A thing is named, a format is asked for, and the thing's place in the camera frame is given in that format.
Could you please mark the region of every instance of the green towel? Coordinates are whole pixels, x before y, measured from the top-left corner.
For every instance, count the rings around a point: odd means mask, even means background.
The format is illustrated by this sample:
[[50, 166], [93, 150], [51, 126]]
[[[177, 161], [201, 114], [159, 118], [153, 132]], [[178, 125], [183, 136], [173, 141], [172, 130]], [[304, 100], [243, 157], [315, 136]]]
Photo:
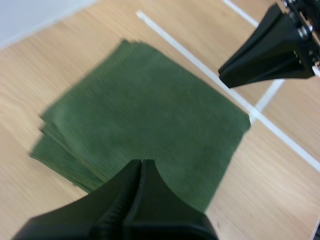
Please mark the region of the green towel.
[[249, 117], [153, 47], [126, 40], [42, 116], [31, 156], [88, 193], [130, 160], [205, 211]]

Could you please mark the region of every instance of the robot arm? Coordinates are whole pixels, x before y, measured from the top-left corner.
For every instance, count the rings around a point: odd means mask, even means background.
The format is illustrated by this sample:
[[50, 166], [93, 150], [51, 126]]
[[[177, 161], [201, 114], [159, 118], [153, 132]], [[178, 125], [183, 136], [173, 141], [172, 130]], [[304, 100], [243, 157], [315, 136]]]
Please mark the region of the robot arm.
[[272, 5], [244, 45], [219, 69], [229, 88], [272, 79], [307, 79], [320, 61], [320, 2]]

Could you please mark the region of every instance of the wooden floor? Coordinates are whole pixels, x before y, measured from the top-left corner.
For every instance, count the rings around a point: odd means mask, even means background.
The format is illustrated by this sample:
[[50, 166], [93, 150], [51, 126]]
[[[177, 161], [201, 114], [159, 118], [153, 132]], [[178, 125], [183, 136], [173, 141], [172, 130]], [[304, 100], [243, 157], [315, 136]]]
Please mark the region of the wooden floor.
[[[234, 0], [259, 21], [270, 0]], [[142, 10], [213, 72], [255, 29], [222, 0], [100, 0], [0, 51], [0, 239], [30, 217], [85, 193], [28, 157], [39, 113], [122, 38], [145, 41], [208, 76], [136, 16]], [[271, 81], [236, 91], [255, 105]], [[320, 160], [320, 82], [286, 80], [262, 112]], [[233, 156], [207, 215], [221, 240], [309, 240], [320, 216], [320, 173], [256, 120]]]

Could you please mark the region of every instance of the white tape line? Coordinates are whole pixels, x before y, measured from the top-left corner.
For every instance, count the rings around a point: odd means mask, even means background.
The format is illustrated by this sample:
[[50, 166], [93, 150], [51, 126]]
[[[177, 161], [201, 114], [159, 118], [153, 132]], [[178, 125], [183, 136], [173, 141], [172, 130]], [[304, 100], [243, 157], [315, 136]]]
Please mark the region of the white tape line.
[[[273, 98], [273, 96], [276, 94], [278, 89], [282, 86], [282, 84], [284, 84], [284, 82], [285, 80], [283, 78], [273, 80], [272, 84], [269, 86], [269, 88], [265, 91], [265, 93], [256, 103], [255, 109], [257, 109], [259, 112], [262, 112], [263, 109], [268, 105], [270, 100]], [[257, 118], [256, 115], [254, 115], [253, 112], [250, 112], [250, 119], [252, 123], [255, 122], [256, 118]]]
[[225, 4], [227, 4], [230, 8], [232, 8], [236, 13], [238, 13], [241, 17], [243, 17], [245, 20], [247, 20], [249, 23], [251, 23], [256, 28], [258, 27], [259, 23], [254, 20], [249, 14], [247, 14], [245, 11], [243, 11], [240, 7], [235, 5], [230, 0], [223, 0]]
[[157, 25], [153, 20], [151, 20], [141, 10], [138, 10], [136, 12], [136, 15], [141, 20], [143, 20], [150, 28], [152, 28], [156, 33], [158, 33], [164, 40], [166, 40], [171, 46], [173, 46], [179, 53], [185, 56], [198, 69], [200, 69], [204, 74], [206, 74], [219, 87], [221, 87], [227, 94], [233, 97], [239, 104], [241, 104], [250, 113], [253, 113], [256, 116], [256, 118], [259, 119], [270, 131], [272, 131], [275, 135], [277, 135], [298, 155], [300, 155], [318, 172], [320, 172], [320, 163], [313, 156], [311, 156], [307, 151], [305, 151], [299, 144], [297, 144], [294, 140], [292, 140], [289, 136], [287, 136], [280, 128], [278, 128], [273, 122], [267, 119], [261, 112], [255, 109], [246, 99], [244, 99], [235, 90], [229, 89], [213, 71], [211, 71], [198, 58], [196, 58], [191, 52], [189, 52], [177, 40], [175, 40], [166, 31], [164, 31], [159, 25]]

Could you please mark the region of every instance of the ribbed fabric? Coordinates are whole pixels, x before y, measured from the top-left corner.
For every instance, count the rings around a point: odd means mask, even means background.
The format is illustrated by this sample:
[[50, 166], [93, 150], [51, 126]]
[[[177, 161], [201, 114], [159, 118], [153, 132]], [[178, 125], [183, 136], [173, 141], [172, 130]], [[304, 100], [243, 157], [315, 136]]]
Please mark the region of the ribbed fabric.
[[249, 117], [153, 47], [126, 40], [42, 116], [31, 156], [90, 193], [130, 160], [153, 159], [204, 211]]

